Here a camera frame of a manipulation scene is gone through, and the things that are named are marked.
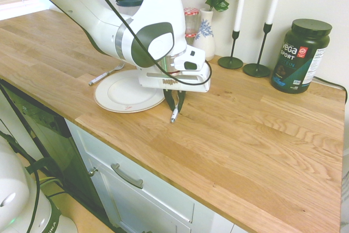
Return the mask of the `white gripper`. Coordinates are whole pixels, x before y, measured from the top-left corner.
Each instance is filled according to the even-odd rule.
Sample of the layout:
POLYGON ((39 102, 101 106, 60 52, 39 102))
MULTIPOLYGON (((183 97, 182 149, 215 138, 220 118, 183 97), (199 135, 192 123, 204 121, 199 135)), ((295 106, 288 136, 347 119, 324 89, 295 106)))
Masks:
POLYGON ((172 111, 175 110, 175 100, 172 90, 177 90, 178 112, 181 111, 186 91, 208 92, 210 88, 211 70, 207 63, 199 71, 180 71, 179 73, 164 74, 157 66, 149 68, 138 68, 139 83, 143 87, 163 89, 163 94, 167 104, 172 111))

